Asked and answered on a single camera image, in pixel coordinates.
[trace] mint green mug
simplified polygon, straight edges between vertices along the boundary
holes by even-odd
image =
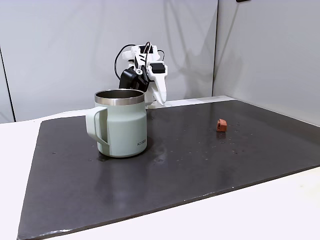
[[[147,147],[145,93],[135,89],[97,92],[95,107],[86,116],[86,131],[97,141],[100,153],[125,158]]]

